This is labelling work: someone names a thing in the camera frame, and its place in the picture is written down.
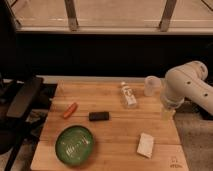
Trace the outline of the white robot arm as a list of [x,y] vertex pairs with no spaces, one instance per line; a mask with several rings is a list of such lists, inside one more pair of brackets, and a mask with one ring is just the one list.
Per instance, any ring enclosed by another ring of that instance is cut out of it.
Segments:
[[162,115],[167,118],[175,113],[188,98],[200,108],[204,120],[213,121],[213,86],[205,79],[208,69],[201,61],[191,61],[169,69],[165,74],[160,99]]

